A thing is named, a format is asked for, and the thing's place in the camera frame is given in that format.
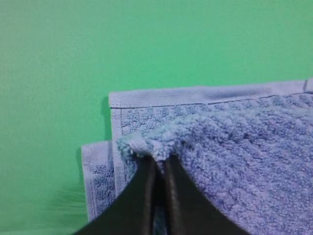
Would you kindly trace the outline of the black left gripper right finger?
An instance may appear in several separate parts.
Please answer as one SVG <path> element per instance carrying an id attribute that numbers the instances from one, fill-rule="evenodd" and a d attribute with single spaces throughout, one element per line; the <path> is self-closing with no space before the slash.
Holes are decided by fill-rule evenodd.
<path id="1" fill-rule="evenodd" d="M 164 163 L 166 227 L 169 235 L 246 235 L 197 189 L 177 156 Z"/>

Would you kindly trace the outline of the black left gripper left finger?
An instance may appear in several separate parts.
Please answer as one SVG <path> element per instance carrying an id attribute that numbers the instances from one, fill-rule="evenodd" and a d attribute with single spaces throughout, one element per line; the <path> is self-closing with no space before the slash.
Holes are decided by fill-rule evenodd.
<path id="1" fill-rule="evenodd" d="M 114 202 L 76 235 L 152 235 L 157 166 L 151 156 L 140 160 L 137 172 Z"/>

